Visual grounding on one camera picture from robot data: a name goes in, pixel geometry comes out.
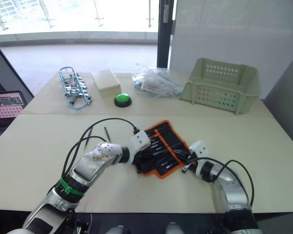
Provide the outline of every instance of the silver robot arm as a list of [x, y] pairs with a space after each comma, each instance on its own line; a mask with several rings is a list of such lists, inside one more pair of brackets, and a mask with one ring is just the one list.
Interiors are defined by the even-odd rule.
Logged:
[[135, 134], [125, 147], [101, 142], [96, 149], [85, 154], [61, 178], [37, 208], [27, 217], [22, 229], [9, 234], [54, 234], [61, 232], [68, 222], [80, 199], [99, 178], [103, 171], [114, 164], [132, 164], [136, 154], [150, 146], [144, 131]]
[[[203, 141], [193, 143], [189, 151], [197, 157], [207, 157], [209, 154]], [[204, 181], [211, 182], [222, 167], [218, 163], [201, 159], [197, 161], [194, 171]], [[213, 201], [216, 211], [224, 213], [224, 226], [231, 234], [262, 234], [254, 219], [248, 196], [237, 178], [227, 168], [214, 182]]]

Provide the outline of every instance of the green band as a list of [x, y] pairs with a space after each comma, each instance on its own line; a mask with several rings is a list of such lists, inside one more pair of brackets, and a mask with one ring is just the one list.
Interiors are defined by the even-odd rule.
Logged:
[[75, 190], [75, 189], [73, 189], [71, 186], [69, 186], [69, 185], [65, 182], [65, 180], [63, 180], [63, 178], [61, 178], [61, 179], [59, 180], [59, 183], [63, 186], [63, 188], [65, 189], [65, 193], [66, 193], [67, 195], [69, 195], [69, 194], [74, 194], [74, 195], [77, 195], [77, 196], [83, 196], [83, 195], [84, 195], [83, 192], [80, 192], [80, 191], [78, 191], [78, 190]]

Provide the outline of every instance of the laptop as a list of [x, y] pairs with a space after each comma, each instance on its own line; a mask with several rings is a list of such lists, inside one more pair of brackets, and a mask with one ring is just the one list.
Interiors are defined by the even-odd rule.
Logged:
[[0, 136], [26, 105], [21, 91], [0, 92]]

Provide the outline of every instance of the light green crate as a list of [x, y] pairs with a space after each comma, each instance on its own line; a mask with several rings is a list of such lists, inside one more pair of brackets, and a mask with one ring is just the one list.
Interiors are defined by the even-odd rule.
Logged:
[[261, 95], [258, 70], [243, 64], [199, 58], [182, 100], [245, 113]]

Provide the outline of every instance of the plastic bag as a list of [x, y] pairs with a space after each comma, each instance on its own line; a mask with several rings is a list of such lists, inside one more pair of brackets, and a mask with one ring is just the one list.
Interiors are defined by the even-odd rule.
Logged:
[[139, 93], [156, 98], [178, 98], [181, 95], [183, 86], [172, 71], [166, 68], [138, 66], [144, 71], [133, 74], [132, 79]]

